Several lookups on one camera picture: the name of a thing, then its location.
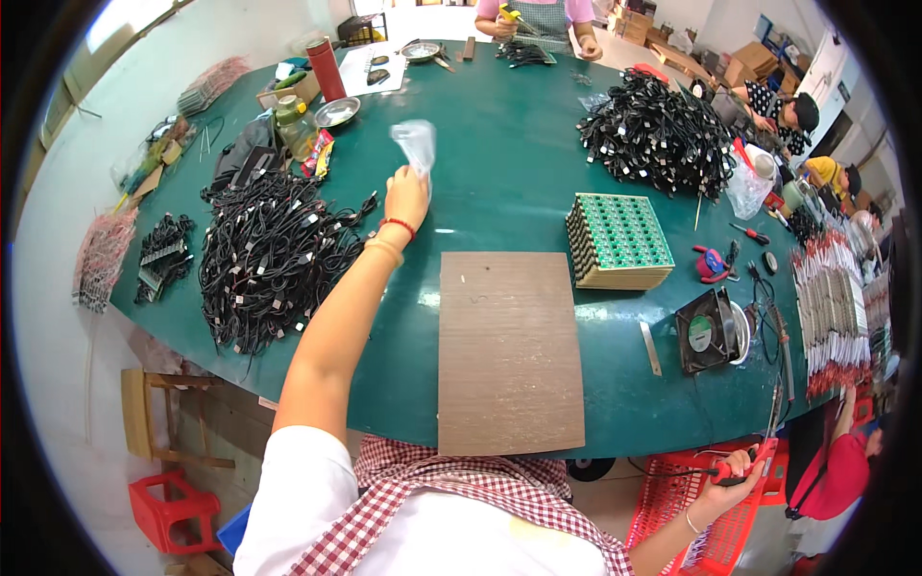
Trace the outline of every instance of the red thermos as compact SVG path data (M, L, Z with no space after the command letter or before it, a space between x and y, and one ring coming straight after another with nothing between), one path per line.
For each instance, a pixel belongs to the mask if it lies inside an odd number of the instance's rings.
M313 41L307 45L307 57L311 61L313 72L317 75L320 91L327 102L346 98L343 79L339 75L337 59L333 55L333 46L328 38Z

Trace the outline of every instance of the yellow soldering iron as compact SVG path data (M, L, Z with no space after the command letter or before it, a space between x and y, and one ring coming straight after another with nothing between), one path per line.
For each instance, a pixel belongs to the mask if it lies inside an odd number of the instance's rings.
M502 14L502 17L507 20L510 20L510 21L517 20L519 23L519 26L524 28L528 34L532 36L540 36L537 30L532 28L530 24L528 24L522 19L522 13L519 12L518 10L510 10L508 4L500 4L500 14Z

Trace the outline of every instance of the screwdriver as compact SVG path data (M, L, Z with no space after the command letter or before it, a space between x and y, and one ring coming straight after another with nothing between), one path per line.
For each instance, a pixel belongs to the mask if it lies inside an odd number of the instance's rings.
M762 246L767 246L769 242L771 242L768 236L765 236L764 234L760 234L759 232L753 230L752 228L743 228L739 224L734 224L733 222L730 222L729 225L732 226L733 228L741 229L742 231L746 232L747 236L757 241Z

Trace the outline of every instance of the silver bracelet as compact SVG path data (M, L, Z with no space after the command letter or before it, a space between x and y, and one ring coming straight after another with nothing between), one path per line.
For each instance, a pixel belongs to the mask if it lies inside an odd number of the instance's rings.
M689 523L689 528L691 528L691 530L692 530L694 533L696 533L696 534L700 534L700 533L701 533L701 530L698 530L697 528L694 527L694 524L692 524L692 519L689 518L689 509L688 509L688 508L685 509L685 522Z

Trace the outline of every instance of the yellow shirt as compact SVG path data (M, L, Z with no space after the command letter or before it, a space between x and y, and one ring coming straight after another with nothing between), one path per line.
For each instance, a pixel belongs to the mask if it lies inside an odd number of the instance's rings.
M839 185L839 171L842 166L828 156L819 156L808 159L804 164L811 174L816 174L823 182L828 182L833 187L833 192L839 200L845 200L845 191Z

